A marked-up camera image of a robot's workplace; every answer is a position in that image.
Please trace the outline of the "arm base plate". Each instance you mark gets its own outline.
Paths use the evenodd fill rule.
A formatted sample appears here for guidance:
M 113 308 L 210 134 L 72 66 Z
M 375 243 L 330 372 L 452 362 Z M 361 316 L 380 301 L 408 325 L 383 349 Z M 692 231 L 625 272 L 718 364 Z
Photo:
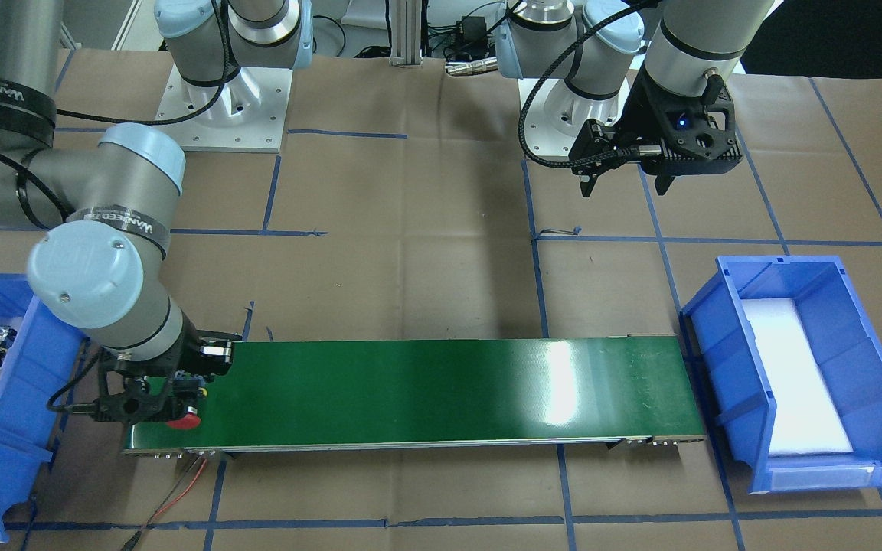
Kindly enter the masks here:
M 210 109 L 159 126 L 185 151 L 280 153 L 293 72 L 242 67 Z
M 563 80 L 550 78 L 535 96 L 526 116 L 529 149 L 550 161 L 567 161 L 579 129 L 588 119 L 602 122 L 606 132 L 613 135 L 629 91 L 625 79 L 616 96 L 591 100 L 577 96 Z

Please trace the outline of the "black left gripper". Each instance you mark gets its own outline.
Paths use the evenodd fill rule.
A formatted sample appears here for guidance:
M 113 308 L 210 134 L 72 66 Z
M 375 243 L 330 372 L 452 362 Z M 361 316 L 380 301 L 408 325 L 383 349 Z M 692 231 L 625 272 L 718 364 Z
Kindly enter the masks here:
M 676 177 L 725 174 L 743 159 L 733 101 L 719 73 L 701 78 L 697 96 L 680 96 L 661 88 L 647 70 L 641 69 L 615 130 L 619 147 L 661 147 L 657 156 L 642 159 L 644 171 L 655 176 L 654 188 L 659 197 L 668 193 Z M 616 151 L 602 122 L 585 121 L 568 160 L 583 161 Z M 616 170 L 624 163 L 623 157 L 612 156 L 570 170 L 579 179 L 581 195 L 588 198 L 603 172 Z

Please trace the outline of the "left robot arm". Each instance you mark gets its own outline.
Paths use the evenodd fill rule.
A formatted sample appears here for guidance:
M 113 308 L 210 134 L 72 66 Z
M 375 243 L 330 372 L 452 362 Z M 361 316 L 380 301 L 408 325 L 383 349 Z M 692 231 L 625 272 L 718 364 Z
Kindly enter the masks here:
M 678 177 L 742 161 L 728 78 L 769 1 L 508 1 L 494 29 L 499 72 L 530 78 L 518 142 L 568 170 L 584 197 L 629 163 L 659 195 Z

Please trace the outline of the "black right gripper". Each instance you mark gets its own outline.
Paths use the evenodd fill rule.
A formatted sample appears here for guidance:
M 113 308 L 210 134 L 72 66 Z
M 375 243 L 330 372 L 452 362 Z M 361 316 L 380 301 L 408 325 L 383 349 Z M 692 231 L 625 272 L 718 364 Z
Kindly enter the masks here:
M 103 360 L 96 419 L 123 425 L 168 421 L 178 408 L 176 391 L 197 385 L 205 390 L 208 379 L 228 373 L 236 342 L 237 334 L 197 332 L 183 318 L 181 335 L 160 356 L 138 362 Z

